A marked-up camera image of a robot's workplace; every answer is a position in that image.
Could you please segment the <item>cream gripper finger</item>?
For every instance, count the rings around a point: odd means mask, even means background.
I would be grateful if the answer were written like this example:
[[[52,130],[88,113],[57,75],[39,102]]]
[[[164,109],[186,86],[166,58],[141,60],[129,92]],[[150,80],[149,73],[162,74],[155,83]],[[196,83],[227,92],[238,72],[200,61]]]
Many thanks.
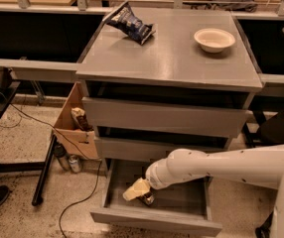
[[[150,184],[146,179],[139,178],[123,192],[123,198],[127,201],[140,197],[150,191]]]

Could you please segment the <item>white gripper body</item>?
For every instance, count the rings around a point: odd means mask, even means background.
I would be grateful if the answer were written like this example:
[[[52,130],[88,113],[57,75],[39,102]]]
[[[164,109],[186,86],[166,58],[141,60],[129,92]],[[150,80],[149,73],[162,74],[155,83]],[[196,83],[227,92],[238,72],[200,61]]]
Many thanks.
[[[151,164],[146,171],[145,178],[155,189],[166,188],[175,181],[175,178],[169,171],[166,159],[161,159]]]

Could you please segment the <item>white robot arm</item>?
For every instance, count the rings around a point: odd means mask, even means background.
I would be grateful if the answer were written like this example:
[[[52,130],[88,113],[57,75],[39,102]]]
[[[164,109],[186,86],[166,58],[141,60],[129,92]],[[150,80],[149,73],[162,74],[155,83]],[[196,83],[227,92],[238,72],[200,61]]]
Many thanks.
[[[284,144],[212,154],[177,149],[167,158],[149,166],[145,177],[127,188],[123,198],[130,201],[149,193],[151,189],[163,189],[204,177],[275,189],[277,197],[269,238],[284,238]]]

